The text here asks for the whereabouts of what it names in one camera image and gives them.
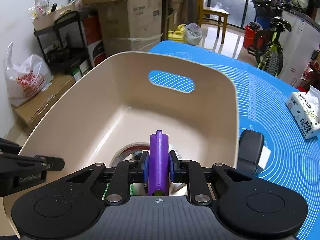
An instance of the metal screw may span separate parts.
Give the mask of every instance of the metal screw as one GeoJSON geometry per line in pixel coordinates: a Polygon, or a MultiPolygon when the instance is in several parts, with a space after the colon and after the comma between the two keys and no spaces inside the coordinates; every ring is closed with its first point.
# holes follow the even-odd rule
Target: metal screw
{"type": "Polygon", "coordinates": [[[199,194],[195,196],[195,201],[200,203],[206,203],[210,200],[210,197],[208,195],[199,194]]]}
{"type": "Polygon", "coordinates": [[[116,203],[116,202],[121,201],[122,197],[118,194],[111,194],[111,195],[107,196],[106,200],[108,200],[109,202],[116,203]]]}

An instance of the blue table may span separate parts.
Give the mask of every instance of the blue table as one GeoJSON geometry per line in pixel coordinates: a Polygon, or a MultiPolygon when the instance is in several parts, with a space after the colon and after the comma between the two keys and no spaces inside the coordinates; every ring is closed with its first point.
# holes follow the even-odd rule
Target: blue table
{"type": "MultiPolygon", "coordinates": [[[[305,140],[285,101],[297,91],[264,71],[205,49],[163,41],[150,52],[180,57],[217,69],[235,84],[239,109],[239,134],[244,129],[263,133],[271,155],[260,178],[293,189],[307,201],[309,212],[298,239],[320,237],[320,148],[317,137],[305,140]]],[[[151,81],[185,92],[193,90],[193,82],[178,75],[154,72],[151,81]]]]}

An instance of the purple tube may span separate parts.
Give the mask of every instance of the purple tube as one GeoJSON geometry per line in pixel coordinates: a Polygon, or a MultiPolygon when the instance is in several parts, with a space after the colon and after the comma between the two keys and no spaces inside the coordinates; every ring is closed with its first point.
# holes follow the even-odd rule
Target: purple tube
{"type": "Polygon", "coordinates": [[[160,130],[150,135],[148,195],[169,195],[169,139],[160,130]]]}

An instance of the gray gripper base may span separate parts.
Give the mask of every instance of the gray gripper base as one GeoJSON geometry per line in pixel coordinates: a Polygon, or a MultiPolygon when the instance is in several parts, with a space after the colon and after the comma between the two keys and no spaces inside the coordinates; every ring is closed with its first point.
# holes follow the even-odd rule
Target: gray gripper base
{"type": "Polygon", "coordinates": [[[194,206],[185,196],[132,196],[124,205],[107,207],[96,224],[70,239],[248,240],[224,228],[210,208],[194,206]]]}

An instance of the tissue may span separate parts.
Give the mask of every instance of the tissue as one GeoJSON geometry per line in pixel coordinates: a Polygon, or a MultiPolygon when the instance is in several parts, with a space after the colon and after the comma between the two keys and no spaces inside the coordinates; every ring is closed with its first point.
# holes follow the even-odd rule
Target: tissue
{"type": "Polygon", "coordinates": [[[308,93],[292,92],[286,101],[303,136],[308,139],[320,134],[320,91],[310,87],[308,93]]]}

